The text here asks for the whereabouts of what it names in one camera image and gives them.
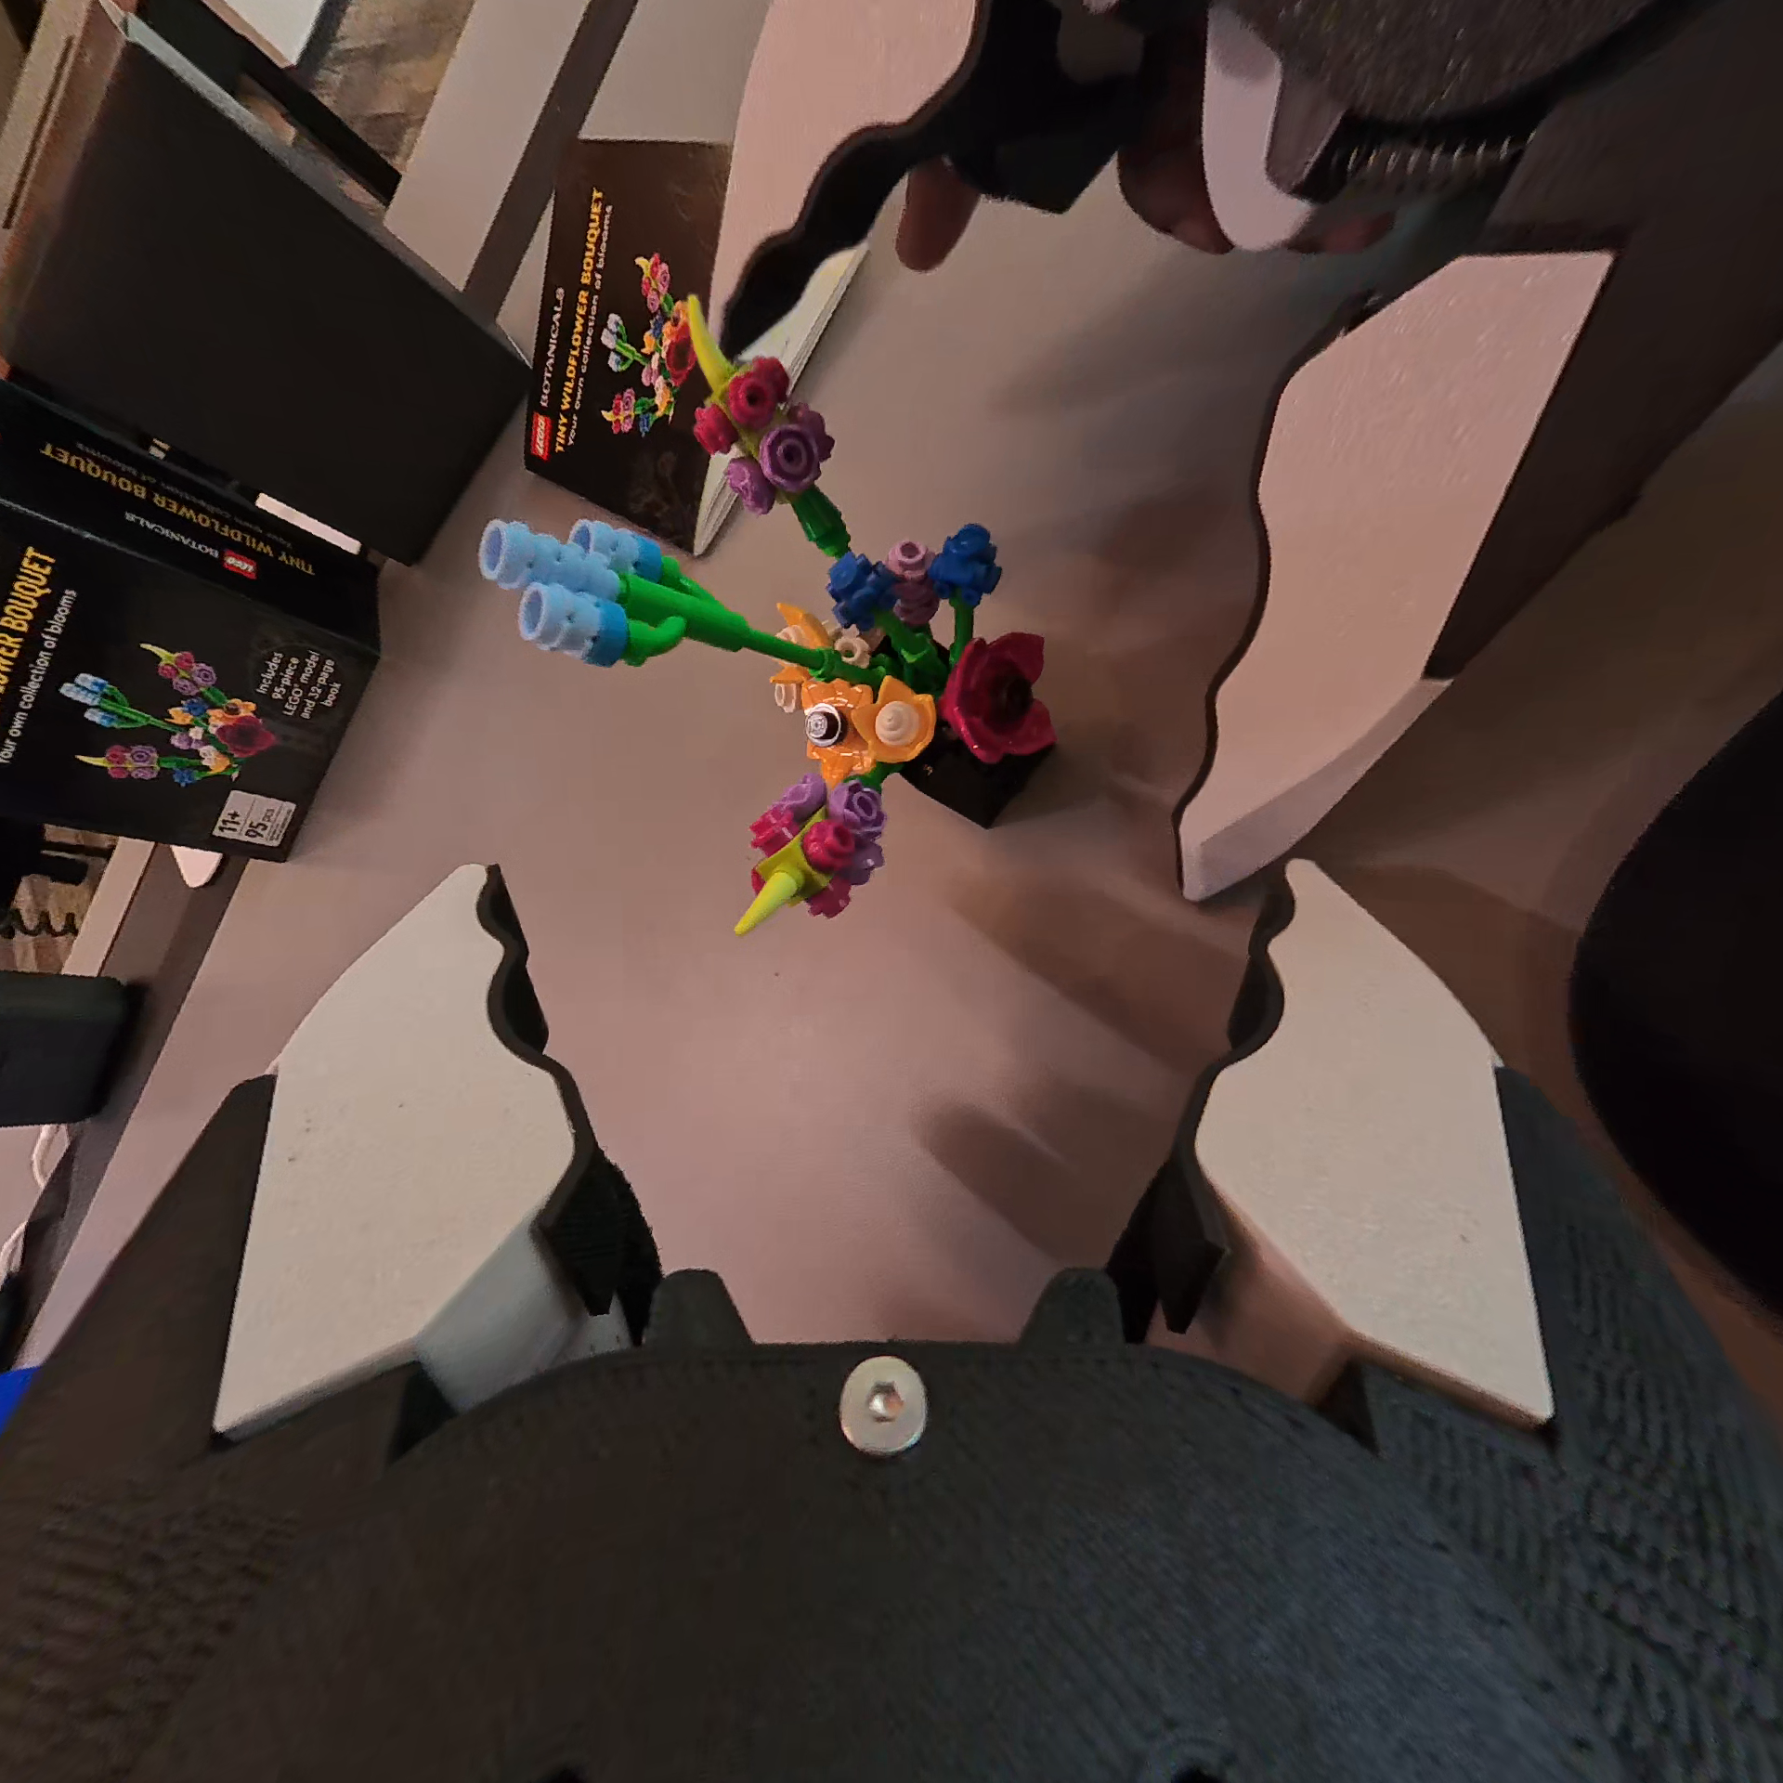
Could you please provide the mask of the black rectangular block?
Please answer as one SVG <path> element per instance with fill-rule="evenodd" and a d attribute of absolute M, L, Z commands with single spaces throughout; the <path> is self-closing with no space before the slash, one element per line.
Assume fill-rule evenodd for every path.
<path fill-rule="evenodd" d="M 500 328 L 117 3 L 46 3 L 5 117 L 2 353 L 401 564 L 528 387 Z"/>

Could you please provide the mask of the black lego set box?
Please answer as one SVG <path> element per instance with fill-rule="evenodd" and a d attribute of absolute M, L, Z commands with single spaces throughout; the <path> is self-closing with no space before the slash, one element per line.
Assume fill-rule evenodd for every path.
<path fill-rule="evenodd" d="M 287 862 L 378 571 L 2 383 L 2 815 Z"/>

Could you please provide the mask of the green lego sprig blue buds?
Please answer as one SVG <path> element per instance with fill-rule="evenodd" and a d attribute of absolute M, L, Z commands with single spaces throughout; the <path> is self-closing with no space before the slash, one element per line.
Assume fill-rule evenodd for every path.
<path fill-rule="evenodd" d="M 478 568 L 516 593 L 521 637 L 535 650 L 592 667 L 640 667 L 686 640 L 726 654 L 757 654 L 813 677 L 847 670 L 823 631 L 816 640 L 760 631 L 688 579 L 655 541 L 602 521 L 568 539 L 521 519 L 491 519 Z"/>

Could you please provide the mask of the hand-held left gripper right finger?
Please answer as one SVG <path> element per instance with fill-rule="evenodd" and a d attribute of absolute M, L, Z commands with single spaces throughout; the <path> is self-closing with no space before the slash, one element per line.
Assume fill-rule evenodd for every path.
<path fill-rule="evenodd" d="M 1105 1264 L 1127 1339 L 1308 1404 L 1366 1365 L 1547 1423 L 1503 1064 L 1450 987 L 1293 859 L 1225 1045 Z"/>

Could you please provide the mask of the lego instruction booklet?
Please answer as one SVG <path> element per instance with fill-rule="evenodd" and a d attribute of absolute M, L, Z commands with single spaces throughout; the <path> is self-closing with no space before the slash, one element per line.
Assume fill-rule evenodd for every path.
<path fill-rule="evenodd" d="M 741 501 L 696 418 L 709 399 L 688 299 L 709 296 L 731 147 L 576 139 L 558 170 L 525 459 L 655 541 L 702 553 Z"/>

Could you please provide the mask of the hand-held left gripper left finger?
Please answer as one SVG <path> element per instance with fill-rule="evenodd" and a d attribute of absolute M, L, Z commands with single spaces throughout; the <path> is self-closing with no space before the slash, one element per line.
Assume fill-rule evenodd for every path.
<path fill-rule="evenodd" d="M 497 866 L 373 943 L 273 1062 L 213 1427 L 419 1367 L 449 1412 L 632 1347 L 662 1278 L 528 978 Z"/>

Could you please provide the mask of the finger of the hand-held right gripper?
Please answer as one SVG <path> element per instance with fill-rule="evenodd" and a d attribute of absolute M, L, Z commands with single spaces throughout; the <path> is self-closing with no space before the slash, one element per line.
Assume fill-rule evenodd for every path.
<path fill-rule="evenodd" d="M 1287 856 L 1457 677 L 1430 667 L 1439 634 L 1616 259 L 1451 259 L 1287 376 L 1254 479 L 1254 608 L 1176 804 L 1184 899 Z"/>
<path fill-rule="evenodd" d="M 751 344 L 804 294 L 813 270 L 856 246 L 863 219 L 810 222 L 823 180 L 858 143 L 907 153 L 981 49 L 990 3 L 772 1 L 764 15 L 734 129 L 726 212 L 711 276 L 729 353 Z"/>

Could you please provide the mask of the person's right hand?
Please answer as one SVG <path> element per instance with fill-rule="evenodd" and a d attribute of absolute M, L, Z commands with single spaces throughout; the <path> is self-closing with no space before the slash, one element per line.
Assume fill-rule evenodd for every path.
<path fill-rule="evenodd" d="M 1147 227 L 1194 253 L 1225 254 L 1233 242 L 1219 225 L 1201 148 L 1201 101 L 1166 100 L 1147 131 L 1118 155 L 1118 187 Z M 944 160 L 907 178 L 895 233 L 897 261 L 917 273 L 936 270 L 966 233 L 981 192 Z"/>

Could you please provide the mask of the lego flower bouquet model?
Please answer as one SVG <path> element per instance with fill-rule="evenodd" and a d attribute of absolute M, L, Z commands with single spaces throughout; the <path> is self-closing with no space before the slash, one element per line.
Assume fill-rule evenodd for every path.
<path fill-rule="evenodd" d="M 1040 699 L 1045 640 L 982 634 L 979 612 L 1001 562 L 984 527 L 940 548 L 897 541 L 882 556 L 854 548 L 822 476 L 835 442 L 771 355 L 729 357 L 699 299 L 688 337 L 707 381 L 699 442 L 723 459 L 751 513 L 788 512 L 827 566 L 823 608 L 779 606 L 772 699 L 799 720 L 808 770 L 750 828 L 755 864 L 734 931 L 788 911 L 832 918 L 886 862 L 886 786 L 909 780 L 975 825 L 992 828 L 1054 749 Z"/>

